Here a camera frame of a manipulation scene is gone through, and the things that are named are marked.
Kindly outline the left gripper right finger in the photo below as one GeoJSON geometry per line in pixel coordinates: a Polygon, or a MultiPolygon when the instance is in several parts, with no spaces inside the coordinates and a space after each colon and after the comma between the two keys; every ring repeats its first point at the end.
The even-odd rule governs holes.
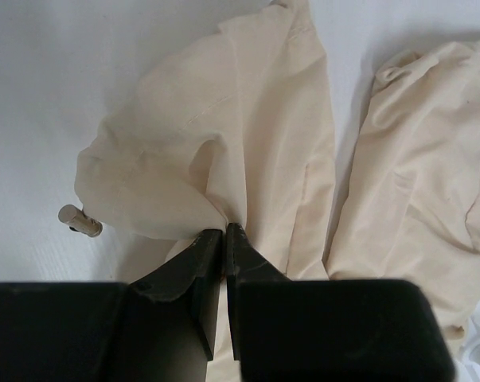
{"type": "Polygon", "coordinates": [[[228,321],[235,361],[240,360],[238,298],[241,283],[288,282],[289,278],[263,257],[250,243],[243,227],[228,224],[225,233],[225,276],[227,280],[228,321]]]}

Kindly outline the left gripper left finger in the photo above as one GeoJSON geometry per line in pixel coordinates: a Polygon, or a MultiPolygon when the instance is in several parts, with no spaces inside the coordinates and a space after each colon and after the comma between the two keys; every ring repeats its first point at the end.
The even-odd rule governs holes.
{"type": "Polygon", "coordinates": [[[213,359],[220,289],[220,230],[132,284],[126,321],[128,381],[203,381],[213,359]]]}

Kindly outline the beige trousers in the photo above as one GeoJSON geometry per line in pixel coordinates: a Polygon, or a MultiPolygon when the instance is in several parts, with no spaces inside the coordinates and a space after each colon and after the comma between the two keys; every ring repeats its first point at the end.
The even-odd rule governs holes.
{"type": "Polygon", "coordinates": [[[171,259],[238,223],[289,278],[240,284],[240,360],[219,334],[214,379],[452,381],[480,299],[480,40],[378,71],[334,233],[326,64],[305,1],[220,24],[102,121],[76,195],[171,259]]]}

